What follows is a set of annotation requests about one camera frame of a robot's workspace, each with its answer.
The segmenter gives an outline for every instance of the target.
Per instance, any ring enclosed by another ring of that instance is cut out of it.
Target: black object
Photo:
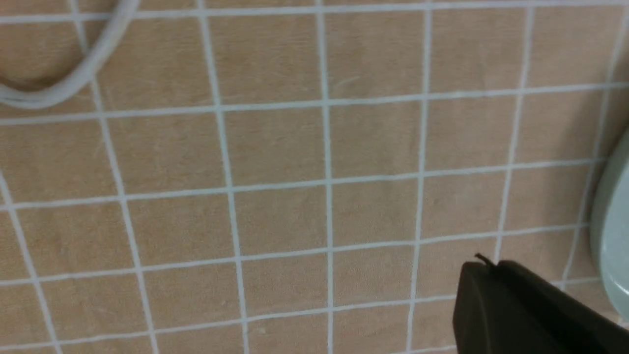
[[[476,256],[459,278],[459,354],[629,354],[629,331],[517,262]]]

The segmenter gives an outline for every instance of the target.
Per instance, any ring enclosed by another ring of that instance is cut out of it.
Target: gray-green object
[[[590,247],[610,302],[629,321],[629,130],[609,159],[598,185]]]

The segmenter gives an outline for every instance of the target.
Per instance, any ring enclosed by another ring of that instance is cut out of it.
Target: white grout line
[[[618,65],[618,60],[620,58],[620,52],[622,50],[622,46],[625,42],[626,31],[629,27],[629,8],[625,6],[623,9],[623,16],[620,22],[620,27],[618,29],[618,34],[616,35],[616,42],[614,43],[614,49],[611,53],[610,62],[608,64],[607,72],[605,73],[605,82],[611,83],[614,77],[614,71],[616,66]],[[603,91],[603,101],[601,102],[601,110],[598,117],[598,126],[596,131],[596,138],[594,139],[594,147],[592,151],[592,156],[598,156],[599,150],[601,148],[601,141],[603,140],[603,132],[605,128],[605,121],[607,118],[607,113],[610,108],[610,95],[611,89],[608,87]],[[584,222],[587,218],[587,203],[588,198],[591,193],[592,188],[595,188],[592,183],[594,179],[594,172],[596,169],[596,163],[592,162],[589,167],[589,171],[587,172],[586,185],[583,189],[583,196],[581,197],[581,205],[579,206],[579,222]],[[561,286],[562,290],[565,290],[565,283],[570,275],[570,270],[572,268],[572,263],[574,262],[574,255],[577,251],[577,245],[579,244],[579,230],[574,231],[574,236],[572,240],[572,246],[570,249],[570,255],[568,257],[568,262],[565,265],[565,269],[562,275],[563,285]]]
[[[76,0],[68,0],[70,8],[73,14],[76,16],[78,14],[78,5]],[[89,43],[87,41],[87,36],[85,33],[85,28],[83,23],[80,21],[75,21],[75,26],[77,30],[77,36],[79,37],[79,44],[81,45],[81,50],[83,51],[83,55],[87,55],[89,53]],[[111,173],[113,175],[114,181],[116,183],[116,189],[118,191],[118,203],[120,203],[120,208],[122,211],[123,220],[125,223],[125,229],[127,233],[127,237],[129,240],[129,246],[131,249],[131,255],[133,258],[133,267],[135,270],[135,275],[138,280],[138,289],[140,291],[140,298],[142,300],[142,308],[144,311],[145,320],[147,323],[148,333],[151,341],[151,347],[153,348],[153,354],[159,354],[159,347],[157,346],[157,339],[155,338],[155,326],[153,325],[153,316],[150,310],[150,304],[148,302],[148,294],[146,290],[146,285],[144,282],[144,275],[142,273],[142,262],[140,261],[140,255],[138,253],[138,246],[135,242],[135,233],[133,231],[133,226],[131,224],[131,216],[129,213],[129,208],[127,206],[126,198],[125,198],[125,186],[122,180],[122,175],[120,173],[120,169],[118,167],[118,160],[116,158],[116,152],[114,150],[113,142],[111,140],[111,134],[109,133],[109,126],[107,123],[107,119],[105,114],[103,113],[103,99],[101,97],[101,90],[98,85],[98,80],[96,75],[90,80],[89,87],[92,90],[92,95],[94,98],[94,106],[96,107],[96,114],[101,126],[101,130],[103,131],[103,143],[105,145],[105,149],[107,151],[107,156],[109,159],[109,165],[111,167]]]
[[[481,8],[526,8],[556,6],[614,6],[627,4],[627,0],[519,0],[519,1],[468,1],[442,2],[432,4],[434,9],[481,9]],[[371,4],[342,6],[294,6],[269,8],[226,8],[226,9],[182,9],[163,11],[138,11],[134,18],[183,18],[207,16],[267,16],[282,14],[316,14],[323,13],[356,13],[356,12],[389,12],[389,11],[423,11],[429,8],[427,3],[411,4]],[[15,23],[43,23],[66,21],[108,20],[109,13],[79,14],[34,14],[17,16],[0,16],[0,25]]]
[[[0,171],[0,195],[2,195],[4,202],[9,207],[9,217],[11,218],[11,222],[13,223],[13,229],[15,230],[15,236],[18,239],[19,249],[22,253],[22,257],[24,258],[26,269],[28,270],[28,276],[30,277],[30,281],[35,288],[37,299],[39,301],[40,307],[42,308],[46,330],[48,331],[48,335],[50,336],[50,340],[52,341],[52,345],[55,347],[55,351],[57,352],[57,354],[63,354],[61,346],[57,341],[55,326],[52,323],[52,316],[50,315],[50,310],[48,309],[48,303],[46,302],[46,297],[44,296],[42,285],[39,278],[37,277],[37,271],[35,270],[35,265],[33,264],[33,258],[31,258],[31,254],[28,251],[28,244],[26,243],[26,238],[24,237],[24,230],[22,230],[22,226],[19,222],[18,213],[15,209],[11,208],[11,205],[13,204],[13,198],[11,198],[11,192],[9,191],[9,186],[4,179],[2,171]]]
[[[582,229],[583,227],[587,227],[587,226],[588,224],[572,224],[572,225],[536,227],[533,229],[505,231],[502,233],[495,231],[495,232],[478,232],[474,234],[438,236],[438,237],[422,239],[419,241],[419,243],[432,244],[432,243],[442,243],[442,242],[447,242],[447,241],[460,241],[460,240],[465,240],[465,239],[479,239],[479,238],[485,238],[485,237],[496,237],[498,234],[502,234],[505,237],[510,237],[510,236],[524,235],[524,234],[533,234],[536,232],[554,232],[554,231]],[[353,244],[349,246],[332,247],[332,252],[337,253],[337,252],[358,251],[361,249],[373,249],[373,248],[381,248],[381,247],[412,247],[412,246],[415,246],[416,244],[417,244],[417,241],[388,241],[388,242],[379,242],[379,243]],[[248,256],[241,256],[239,258],[229,257],[229,258],[216,258],[213,260],[197,260],[197,261],[188,261],[188,262],[180,262],[180,263],[164,263],[160,265],[142,266],[140,270],[142,272],[160,271],[160,270],[169,270],[169,269],[177,269],[177,268],[190,268],[190,267],[195,267],[195,266],[231,263],[231,262],[236,262],[237,260],[245,262],[245,261],[257,261],[257,260],[269,260],[269,259],[276,259],[276,258],[309,256],[313,254],[322,254],[322,253],[327,254],[329,250],[330,249],[327,247],[322,247],[322,248],[304,249],[301,251],[251,254]],[[81,272],[81,273],[66,273],[66,274],[39,277],[39,281],[40,282],[55,282],[58,280],[65,280],[65,279],[80,279],[80,278],[91,278],[91,277],[108,277],[108,276],[116,276],[116,275],[127,275],[127,274],[134,274],[135,272],[136,272],[135,268],[86,271],[86,272]],[[31,284],[31,283],[33,283],[31,279],[0,280],[0,287],[9,287],[9,286],[15,286],[15,285],[22,285],[22,284]]]
[[[504,179],[504,190],[502,205],[500,208],[500,219],[498,221],[498,232],[504,232],[504,225],[507,219],[507,209],[509,204],[509,191],[511,189],[511,178],[515,165],[516,150],[518,148],[518,136],[520,134],[520,120],[522,119],[522,106],[524,101],[524,90],[526,88],[526,79],[528,76],[529,59],[531,56],[531,42],[533,36],[533,26],[535,24],[535,8],[526,9],[525,29],[524,29],[524,48],[522,53],[522,72],[520,73],[520,85],[518,97],[516,100],[515,112],[513,114],[513,130],[511,132],[511,145],[509,146],[509,162]],[[502,234],[496,238],[496,249],[494,250],[494,261],[500,260],[500,250],[503,244]]]
[[[629,88],[629,83],[603,83],[603,84],[579,84],[568,86],[547,86],[539,88],[500,89],[489,91],[454,91],[446,93],[411,94],[402,96],[385,96],[373,98],[347,98],[329,99],[328,106],[350,106],[350,105],[378,105],[382,103],[424,101],[424,100],[454,100],[461,98],[482,98],[494,96],[516,95],[519,92],[524,94],[561,93],[573,91],[592,91],[610,88]],[[256,103],[250,105],[225,105],[221,106],[223,112],[226,111],[252,111],[252,110],[285,110],[300,108],[319,108],[323,106],[323,101],[293,101],[277,103]],[[48,115],[28,118],[2,118],[0,126],[3,125],[32,125],[49,124],[61,122],[76,122],[81,120],[95,120],[101,115],[106,118],[138,118],[138,117],[158,117],[163,115],[194,115],[216,111],[214,106],[189,106],[189,107],[166,107],[146,110],[121,110],[105,112],[85,112],[70,113],[64,115]]]
[[[452,176],[461,174],[474,174],[474,173],[493,173],[498,171],[507,171],[511,169],[530,169],[530,168],[551,168],[561,166],[579,166],[592,163],[601,163],[607,161],[606,158],[595,159],[583,159],[583,160],[571,160],[571,161],[549,161],[540,163],[521,163],[514,164],[511,167],[504,166],[487,166],[478,168],[463,168],[463,169],[445,169],[435,171],[425,171],[424,177],[436,177],[436,176]],[[358,176],[348,178],[333,178],[329,181],[332,185],[341,185],[346,183],[364,183],[374,181],[395,181],[395,180],[412,180],[419,178],[419,173],[404,173],[404,174],[392,174],[392,175],[376,175],[376,176]],[[313,181],[300,181],[300,182],[287,182],[287,183],[274,183],[269,185],[247,185],[247,186],[233,186],[219,187],[219,188],[205,188],[197,190],[177,190],[177,191],[161,191],[155,193],[137,193],[121,196],[106,196],[106,197],[91,197],[91,198],[78,198],[78,199],[65,199],[65,200],[52,200],[49,202],[22,202],[13,205],[13,208],[20,209],[33,209],[33,208],[56,208],[67,207],[72,205],[88,205],[99,203],[111,203],[120,202],[121,200],[148,200],[159,198],[178,198],[178,197],[191,197],[199,195],[214,195],[220,193],[243,193],[248,191],[263,191],[263,190],[280,190],[291,188],[309,188],[315,186],[325,186],[328,180],[313,180]],[[0,211],[6,210],[6,207],[0,205]]]
[[[455,298],[456,298],[456,295],[442,295],[442,296],[435,296],[435,297],[430,297],[426,299],[418,299],[417,302],[433,302],[433,301],[442,301],[442,300],[452,300]],[[354,305],[345,305],[345,306],[335,307],[333,308],[333,311],[338,312],[338,311],[349,311],[349,310],[354,310],[354,309],[368,309],[368,308],[373,308],[373,307],[408,305],[409,303],[411,303],[410,300],[368,302],[364,304],[354,304]],[[263,321],[266,319],[278,319],[278,318],[286,318],[286,317],[308,316],[308,315],[314,315],[314,314],[326,314],[328,313],[328,311],[329,309],[327,307],[324,307],[324,308],[319,308],[319,309],[310,309],[310,310],[295,311],[295,312],[280,312],[280,313],[273,313],[273,314],[264,314],[264,315],[249,317],[245,319],[233,319],[233,320],[228,320],[228,321],[200,323],[200,324],[192,324],[192,325],[172,327],[172,328],[161,328],[161,329],[156,329],[155,332],[157,334],[162,334],[162,333],[177,333],[177,332],[183,332],[183,331],[194,331],[197,329],[231,326],[235,324]],[[120,338],[137,338],[141,336],[147,336],[149,334],[150,333],[148,331],[120,333],[120,334],[102,334],[99,336],[94,336],[94,337],[89,337],[89,338],[78,338],[74,340],[60,340],[57,343],[59,345],[92,343],[92,342],[102,341],[102,340],[113,340],[113,339],[120,339]],[[22,345],[7,345],[7,346],[0,346],[0,352],[9,351],[9,350],[28,350],[28,349],[35,349],[35,348],[43,348],[43,347],[52,346],[52,345],[54,345],[54,342],[28,343],[28,344],[22,344]],[[440,347],[436,349],[447,350],[450,347],[451,346]]]
[[[332,146],[330,139],[330,94],[328,92],[328,58],[325,15],[323,0],[315,0],[316,4],[316,35],[319,56],[319,78],[321,81],[321,115],[323,119],[323,151],[325,156],[325,215],[327,244],[327,284],[328,284],[328,354],[334,352],[334,228],[332,220]]]
[[[413,268],[411,271],[411,304],[408,309],[406,320],[406,350],[410,351],[413,346],[413,318],[415,317],[415,299],[417,298],[417,277],[420,267],[420,243],[421,227],[423,215],[424,199],[424,179],[426,168],[426,140],[428,136],[428,108],[430,102],[426,95],[430,92],[430,60],[432,51],[432,0],[426,2],[428,9],[424,12],[424,36],[423,36],[423,67],[422,67],[422,90],[425,93],[421,102],[420,112],[420,143],[418,151],[418,172],[417,178],[417,209],[415,214],[415,248],[413,250]]]
[[[212,47],[212,36],[209,28],[207,16],[203,15],[205,3],[203,0],[197,0],[198,9],[201,11],[198,16],[199,26],[203,38],[203,49],[205,52],[209,83],[212,89],[212,100],[214,101],[214,110],[216,112],[216,125],[221,146],[221,156],[223,160],[223,172],[225,174],[225,185],[227,188],[227,199],[229,205],[231,240],[234,249],[234,259],[236,264],[236,278],[238,284],[238,298],[240,303],[240,319],[242,321],[242,341],[243,354],[249,354],[249,330],[246,322],[247,318],[247,301],[245,299],[245,284],[242,275],[242,257],[240,253],[240,238],[238,237],[238,222],[236,218],[236,202],[234,199],[233,182],[231,178],[231,164],[228,152],[227,133],[225,129],[225,115],[221,105],[221,93],[218,82],[218,74],[216,70],[216,62],[214,61],[214,51]]]

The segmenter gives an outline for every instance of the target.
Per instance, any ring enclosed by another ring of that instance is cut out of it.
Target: beige tile
[[[223,104],[318,100],[313,15],[212,17]]]
[[[325,254],[246,261],[242,274],[249,316],[326,306]]]
[[[70,344],[61,347],[64,354],[151,354],[151,341],[148,337],[121,338],[115,340],[93,341]]]
[[[624,34],[624,41],[620,46],[620,52],[618,53],[616,67],[612,80],[615,82],[627,82],[629,81],[629,36]]]
[[[249,323],[251,354],[328,352],[326,314],[266,319]]]
[[[214,115],[109,121],[128,193],[225,185]]]
[[[331,98],[421,93],[423,12],[328,14]]]
[[[562,166],[513,171],[505,229],[575,224],[588,167]]]
[[[506,164],[514,114],[514,96],[431,101],[426,169]]]
[[[133,268],[118,203],[24,209],[18,215],[40,276]]]
[[[60,340],[147,329],[135,275],[45,282],[42,289]]]
[[[603,135],[598,156],[611,155],[629,127],[629,89],[614,89],[610,92],[610,102],[605,117]]]
[[[240,317],[233,263],[150,271],[144,278],[155,328]]]
[[[592,209],[594,208],[594,198],[596,197],[599,183],[601,182],[601,178],[603,177],[603,173],[605,172],[605,166],[606,165],[604,162],[594,164],[592,180],[590,181],[589,189],[586,196],[586,210],[585,215],[583,215],[584,222],[590,221],[590,218],[592,216]]]
[[[413,313],[412,349],[454,345],[454,300],[420,302]]]
[[[207,8],[274,8],[314,5],[314,0],[205,0]]]
[[[430,91],[517,88],[524,19],[524,9],[434,11]]]
[[[526,96],[516,161],[531,163],[591,157],[602,100],[602,91]]]
[[[28,272],[13,223],[6,212],[0,213],[0,280],[28,278]]]
[[[56,353],[57,351],[52,346],[46,346],[44,348],[35,348],[35,349],[3,351],[3,354],[56,354]]]
[[[32,285],[0,287],[0,345],[50,340],[35,288]]]
[[[565,292],[614,323],[617,323],[620,319],[620,315],[610,304],[601,282],[568,285],[565,287]]]
[[[84,13],[108,13],[112,12],[119,0],[77,0],[79,11]],[[159,11],[194,9],[194,0],[142,0],[140,10]]]
[[[334,313],[335,354],[404,351],[408,306],[370,307]]]
[[[622,12],[620,6],[536,9],[527,85],[602,83]]]
[[[97,121],[0,127],[0,166],[14,202],[116,194]]]
[[[225,127],[234,185],[324,178],[319,109],[230,112]]]
[[[574,231],[538,232],[503,238],[500,258],[517,261],[549,282],[562,279]]]
[[[86,22],[91,43],[103,25],[102,21]],[[98,74],[105,109],[211,105],[200,29],[196,18],[131,22]]]
[[[68,12],[68,2],[64,0],[4,0],[0,3],[0,13],[3,16]]]
[[[422,238],[498,229],[504,173],[424,179]]]
[[[577,248],[574,251],[572,267],[568,273],[568,279],[598,277],[598,271],[592,259],[589,241],[588,229],[581,229],[579,231],[579,239],[577,240]]]
[[[492,258],[495,248],[495,237],[422,244],[417,297],[456,294],[463,263],[475,260],[476,253]]]
[[[234,255],[224,194],[134,200],[129,211],[143,265]]]
[[[336,252],[334,305],[407,299],[412,267],[412,246]]]
[[[3,0],[0,13],[18,11],[22,14],[59,8],[59,0]],[[52,86],[83,59],[81,46],[72,22],[20,23],[0,26],[0,77],[12,88],[36,91]],[[0,118],[63,115],[94,111],[92,93],[88,87],[68,101],[42,110],[22,110],[0,105]]]
[[[242,354],[242,327],[238,325],[212,327],[194,331],[157,335],[163,354]]]
[[[334,245],[415,239],[417,180],[335,185]]]
[[[332,107],[332,176],[417,172],[420,115],[417,102]]]
[[[236,193],[242,254],[326,246],[325,187]]]

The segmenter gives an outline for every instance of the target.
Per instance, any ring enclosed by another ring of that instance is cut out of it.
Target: white cable
[[[140,0],[120,0],[111,19],[87,57],[63,80],[34,92],[22,92],[0,84],[0,103],[37,110],[61,103],[85,86],[100,70],[125,34]]]

